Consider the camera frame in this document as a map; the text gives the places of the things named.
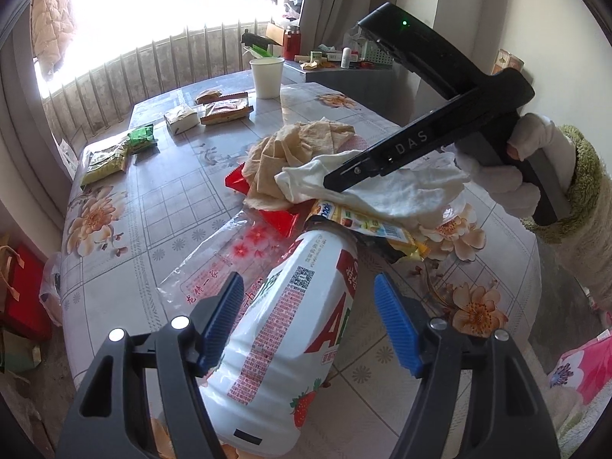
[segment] sleeve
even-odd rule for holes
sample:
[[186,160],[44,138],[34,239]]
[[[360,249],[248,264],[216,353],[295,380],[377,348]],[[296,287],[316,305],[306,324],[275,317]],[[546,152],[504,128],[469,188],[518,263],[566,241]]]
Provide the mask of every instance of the sleeve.
[[573,126],[561,127],[576,146],[576,168],[567,198],[571,214],[551,226],[524,220],[553,247],[559,263],[602,309],[612,309],[612,182],[593,146]]

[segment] small white bottle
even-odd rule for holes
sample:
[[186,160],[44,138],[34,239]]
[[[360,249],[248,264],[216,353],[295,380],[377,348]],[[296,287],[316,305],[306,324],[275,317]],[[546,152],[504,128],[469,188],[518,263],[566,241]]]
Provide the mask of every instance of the small white bottle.
[[348,69],[351,64],[351,52],[352,50],[349,47],[344,48],[342,50],[342,62],[340,63],[340,67],[342,69]]
[[322,225],[298,237],[200,387],[219,440],[263,457],[293,448],[338,350],[356,286],[356,241],[346,230]]

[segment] white paper cup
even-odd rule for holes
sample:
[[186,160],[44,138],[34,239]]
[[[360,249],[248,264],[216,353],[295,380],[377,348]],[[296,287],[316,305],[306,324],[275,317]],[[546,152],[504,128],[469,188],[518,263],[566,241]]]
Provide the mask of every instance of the white paper cup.
[[284,63],[285,59],[280,57],[251,60],[255,96],[257,98],[266,99],[280,96],[280,79],[283,76]]

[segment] metal railing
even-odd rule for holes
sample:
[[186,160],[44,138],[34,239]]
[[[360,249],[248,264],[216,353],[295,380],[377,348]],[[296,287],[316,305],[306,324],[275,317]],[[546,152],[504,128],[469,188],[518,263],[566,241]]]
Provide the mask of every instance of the metal railing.
[[250,68],[241,36],[265,35],[267,21],[191,30],[121,54],[42,99],[58,143],[66,140],[77,156],[104,130],[122,122],[134,105],[204,79]]

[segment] hand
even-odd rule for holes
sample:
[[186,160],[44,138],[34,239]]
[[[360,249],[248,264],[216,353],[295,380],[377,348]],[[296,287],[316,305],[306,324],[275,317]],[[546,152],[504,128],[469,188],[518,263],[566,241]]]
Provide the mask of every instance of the hand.
[[[573,142],[549,118],[526,114],[516,123],[508,140],[507,153],[513,159],[522,161],[538,148],[544,150],[562,190],[567,193],[576,166]],[[535,185],[523,183],[522,174],[516,167],[482,167],[453,145],[447,149],[455,152],[457,166],[468,173],[474,183],[487,190],[508,214],[521,219],[533,215],[540,201],[540,190]]]

